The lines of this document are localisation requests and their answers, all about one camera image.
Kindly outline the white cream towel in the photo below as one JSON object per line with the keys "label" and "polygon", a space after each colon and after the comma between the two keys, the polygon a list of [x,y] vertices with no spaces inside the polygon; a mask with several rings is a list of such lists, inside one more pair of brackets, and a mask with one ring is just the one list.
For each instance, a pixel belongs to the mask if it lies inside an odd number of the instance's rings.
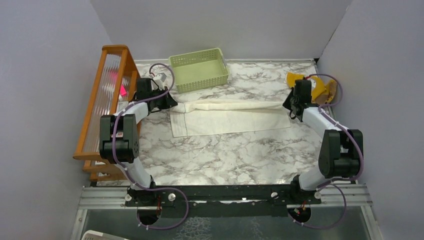
{"label": "white cream towel", "polygon": [[207,136],[289,128],[288,111],[278,101],[202,99],[170,110],[174,137]]}

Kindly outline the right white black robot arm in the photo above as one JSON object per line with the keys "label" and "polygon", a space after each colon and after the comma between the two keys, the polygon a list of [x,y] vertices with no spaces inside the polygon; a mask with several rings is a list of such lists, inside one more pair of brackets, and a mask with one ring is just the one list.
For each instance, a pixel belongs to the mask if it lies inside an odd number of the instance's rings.
{"label": "right white black robot arm", "polygon": [[303,122],[321,137],[317,167],[296,175],[290,183],[288,196],[292,202],[300,204],[330,183],[354,181],[362,174],[362,132],[348,129],[313,103],[311,81],[295,80],[283,107],[289,110],[291,119]]}

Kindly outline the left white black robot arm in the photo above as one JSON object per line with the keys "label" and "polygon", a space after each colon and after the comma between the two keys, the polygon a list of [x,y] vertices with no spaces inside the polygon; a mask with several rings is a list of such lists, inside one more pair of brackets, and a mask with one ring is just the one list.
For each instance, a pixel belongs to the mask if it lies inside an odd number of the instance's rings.
{"label": "left white black robot arm", "polygon": [[144,169],[140,156],[138,125],[151,113],[177,106],[177,102],[165,86],[162,75],[136,80],[136,91],[123,108],[114,114],[103,115],[99,123],[99,154],[115,165],[129,180],[129,195],[144,205],[157,200],[156,184]]}

